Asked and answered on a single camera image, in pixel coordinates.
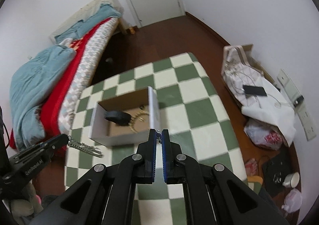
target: checkered tablecloth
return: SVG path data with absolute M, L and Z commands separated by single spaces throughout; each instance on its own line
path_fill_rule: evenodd
M 169 130 L 171 141 L 180 144 L 184 154 L 210 166 L 222 163 L 241 180 L 247 179 L 241 151 L 221 99 L 195 56 L 183 53 L 116 75 L 82 92 L 70 135 L 98 147 L 104 158 L 69 148 L 66 188 L 95 164 L 118 164 L 136 152 L 137 145 L 105 147 L 90 140 L 90 121 L 97 101 L 147 86 L 157 93 L 162 128 Z M 156 152 L 155 183 L 137 185 L 132 224 L 186 224 L 182 185 L 164 183 L 160 144 Z

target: wooden floor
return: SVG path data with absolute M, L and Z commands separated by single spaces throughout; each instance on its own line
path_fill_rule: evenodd
M 114 74 L 184 52 L 192 52 L 197 57 L 216 88 L 230 117 L 243 160 L 261 159 L 261 164 L 267 161 L 267 158 L 262 156 L 275 156 L 277 153 L 274 151 L 255 147 L 244 133 L 246 117 L 241 114 L 221 78 L 223 44 L 189 16 L 143 27 L 135 35 L 123 36 L 119 33 L 113 36 L 106 47 L 93 82 L 97 83 Z M 113 58 L 113 67 L 105 63 L 108 57 Z M 55 161 L 41 172 L 35 181 L 40 196 L 61 194 L 64 191 L 62 163 L 63 160 Z M 284 195 L 274 199 L 277 206 L 281 207 L 283 204 Z

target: white wall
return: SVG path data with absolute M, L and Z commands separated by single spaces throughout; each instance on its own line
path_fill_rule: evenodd
M 0 9 L 0 105 L 11 130 L 9 87 L 14 72 L 28 56 L 51 45 L 48 38 L 64 20 L 92 0 L 6 0 Z M 125 0 L 123 18 L 135 26 Z
M 253 57 L 272 77 L 283 68 L 304 95 L 319 127 L 319 12 L 312 0 L 183 0 L 190 12 L 230 44 L 253 43 Z M 294 140 L 301 169 L 299 222 L 319 193 L 319 136 L 307 142 L 296 118 Z

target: red blanket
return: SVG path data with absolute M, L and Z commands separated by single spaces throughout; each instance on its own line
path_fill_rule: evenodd
M 64 72 L 63 76 L 61 77 L 57 85 L 52 90 L 52 93 L 48 97 L 47 101 L 42 106 L 40 121 L 44 126 L 47 138 L 60 134 L 58 126 L 58 117 L 61 105 L 73 81 L 74 75 L 77 72 L 78 66 L 83 56 L 85 46 L 88 40 L 100 27 L 100 25 L 107 22 L 108 20 L 110 20 L 110 18 L 101 21 L 86 35 L 84 35 L 84 37 L 81 40 L 72 43 L 71 47 L 74 48 L 77 53 L 74 59 L 70 62 L 69 66 L 67 67 L 66 71 Z M 10 135 L 10 147 L 16 149 L 12 131 Z

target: black phone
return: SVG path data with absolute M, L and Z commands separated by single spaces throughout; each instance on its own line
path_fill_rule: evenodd
M 242 88 L 246 95 L 267 96 L 267 93 L 262 86 L 243 85 Z

